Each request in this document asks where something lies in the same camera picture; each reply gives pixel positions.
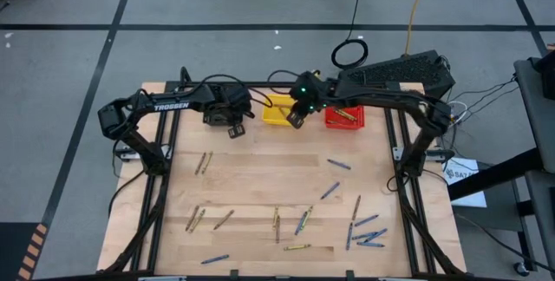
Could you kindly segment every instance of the orange object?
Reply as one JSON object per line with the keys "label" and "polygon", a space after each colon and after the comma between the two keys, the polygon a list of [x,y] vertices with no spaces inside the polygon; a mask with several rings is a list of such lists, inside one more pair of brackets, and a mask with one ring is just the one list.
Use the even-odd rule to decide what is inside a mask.
{"label": "orange object", "polygon": [[345,113],[356,117],[356,120],[349,121],[343,116],[337,114],[334,108],[326,108],[325,122],[327,128],[334,129],[359,129],[364,127],[364,107],[342,108]]}

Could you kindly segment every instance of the wooden tabletop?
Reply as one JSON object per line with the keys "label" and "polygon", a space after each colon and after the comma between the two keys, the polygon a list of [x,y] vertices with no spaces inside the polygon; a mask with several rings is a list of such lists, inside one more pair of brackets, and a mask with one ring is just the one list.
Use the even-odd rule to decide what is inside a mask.
{"label": "wooden tabletop", "polygon": [[[143,84],[148,92],[163,92],[164,86],[164,83]],[[201,113],[181,112],[155,273],[228,276],[230,270],[238,269],[241,276],[341,277],[346,270],[353,270],[358,277],[410,276],[399,200],[385,186],[394,169],[383,109],[365,107],[366,126],[350,131],[326,128],[323,113],[307,117],[298,130],[268,125],[262,122],[262,108],[253,103],[255,119],[245,118],[246,134],[234,140],[228,137],[226,127],[203,124]],[[169,116],[167,133],[172,118]],[[154,140],[158,117],[149,114],[139,123],[139,131],[147,140]],[[398,144],[402,146],[396,112],[394,119]],[[408,128],[411,137],[415,137],[419,128],[410,116]],[[195,176],[201,154],[210,151],[214,155],[205,174]],[[327,159],[346,163],[352,169],[331,165]],[[437,163],[427,163],[425,168],[442,174]],[[125,164],[119,186],[141,169],[139,161]],[[99,269],[112,264],[135,234],[146,179],[139,178],[116,199]],[[341,185],[329,197],[320,199],[337,181]],[[420,177],[420,185],[430,233],[464,271],[446,185],[429,173]],[[356,227],[353,234],[387,228],[385,234],[373,241],[384,244],[383,248],[351,243],[350,250],[345,250],[359,195],[362,200],[357,220],[373,214],[380,216]],[[196,205],[206,209],[206,214],[195,231],[188,233],[186,223]],[[279,207],[281,218],[278,245],[272,230],[275,206]],[[306,227],[296,236],[297,224],[310,206],[314,209]],[[213,227],[231,209],[235,213],[214,231]],[[420,270],[425,271],[416,231],[415,243]],[[302,244],[312,247],[284,251],[288,245]],[[144,245],[148,250],[150,234]],[[143,252],[140,268],[147,266],[147,254],[148,251]],[[230,257],[208,265],[200,263],[225,254]]]}

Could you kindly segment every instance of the white paper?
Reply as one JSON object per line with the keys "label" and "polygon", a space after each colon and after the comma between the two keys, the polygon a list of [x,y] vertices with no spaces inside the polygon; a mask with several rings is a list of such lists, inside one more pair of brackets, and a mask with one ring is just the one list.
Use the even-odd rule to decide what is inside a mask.
{"label": "white paper", "polygon": [[[476,160],[452,158],[445,165],[447,165],[447,168],[445,169],[444,174],[449,185],[478,172],[478,163]],[[486,197],[483,192],[470,194],[464,198],[456,199],[451,202],[451,205],[487,207]]]}

